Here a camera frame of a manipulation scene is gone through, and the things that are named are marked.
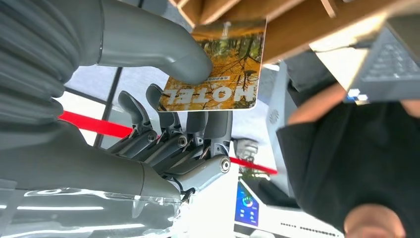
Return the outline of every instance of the gray robotic arm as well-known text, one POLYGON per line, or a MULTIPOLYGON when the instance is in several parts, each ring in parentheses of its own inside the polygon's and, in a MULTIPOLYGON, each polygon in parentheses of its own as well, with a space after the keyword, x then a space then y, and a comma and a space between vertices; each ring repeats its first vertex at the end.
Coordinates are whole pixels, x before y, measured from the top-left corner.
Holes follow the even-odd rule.
MULTIPOLYGON (((155 84, 149 86, 146 95, 152 108, 159 107, 161 91, 155 84)), ((231 111, 188 112, 186 136, 177 113, 158 111, 163 133, 156 143, 151 143, 148 138, 151 131, 154 131, 150 123, 146 122, 149 121, 149 116, 144 107, 125 91, 120 93, 118 99, 120 105, 131 115, 135 130, 109 148, 110 153, 145 162, 162 178, 175 182, 182 192, 203 190, 229 171, 231 111), (139 118, 147 120, 138 123, 139 118), (139 125, 143 124, 148 127, 139 130, 139 125)))
POLYGON ((0 179, 25 190, 179 197, 148 165, 87 146, 57 120, 52 98, 80 65, 149 65, 204 81, 211 61, 186 30, 116 0, 0 0, 0 30, 0 179))

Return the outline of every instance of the person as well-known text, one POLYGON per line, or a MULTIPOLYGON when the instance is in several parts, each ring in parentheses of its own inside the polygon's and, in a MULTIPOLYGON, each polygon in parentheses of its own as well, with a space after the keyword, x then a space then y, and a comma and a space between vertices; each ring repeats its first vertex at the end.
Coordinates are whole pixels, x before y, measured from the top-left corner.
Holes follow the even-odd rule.
POLYGON ((420 237, 420 101, 344 104, 314 52, 285 62, 298 108, 277 137, 299 206, 348 238, 420 237))

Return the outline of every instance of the black shirt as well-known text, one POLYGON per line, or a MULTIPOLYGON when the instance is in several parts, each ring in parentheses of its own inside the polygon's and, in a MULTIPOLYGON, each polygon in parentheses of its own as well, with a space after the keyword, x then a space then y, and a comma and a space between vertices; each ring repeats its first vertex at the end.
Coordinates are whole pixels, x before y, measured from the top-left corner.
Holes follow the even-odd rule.
POLYGON ((300 207, 344 232, 353 208, 380 204, 397 213, 407 237, 420 237, 419 125, 400 103, 340 104, 318 122, 280 129, 300 207))

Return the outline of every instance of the reflective surface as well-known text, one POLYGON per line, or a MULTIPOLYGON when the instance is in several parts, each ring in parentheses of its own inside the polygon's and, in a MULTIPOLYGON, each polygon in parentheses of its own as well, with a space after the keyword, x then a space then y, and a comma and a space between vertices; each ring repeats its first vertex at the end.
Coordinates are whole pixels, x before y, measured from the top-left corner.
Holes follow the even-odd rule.
POLYGON ((183 232, 180 211, 187 205, 178 199, 0 186, 3 238, 168 237, 183 232))

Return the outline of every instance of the metal screw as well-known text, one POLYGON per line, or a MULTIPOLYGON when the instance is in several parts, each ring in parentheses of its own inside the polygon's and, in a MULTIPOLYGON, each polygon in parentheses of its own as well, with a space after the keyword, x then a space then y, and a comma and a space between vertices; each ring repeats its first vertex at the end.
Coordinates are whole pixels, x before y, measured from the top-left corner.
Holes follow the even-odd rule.
POLYGON ((149 136, 147 137, 147 140, 149 142, 154 142, 156 140, 156 136, 153 133, 150 133, 149 136))
POLYGON ((185 135, 181 135, 178 138, 178 147, 183 148, 184 146, 186 146, 188 144, 187 142, 188 142, 187 137, 185 135))
POLYGON ((220 170, 222 171, 222 173, 227 173, 229 172, 230 169, 230 160, 228 157, 223 157, 220 160, 220 170))

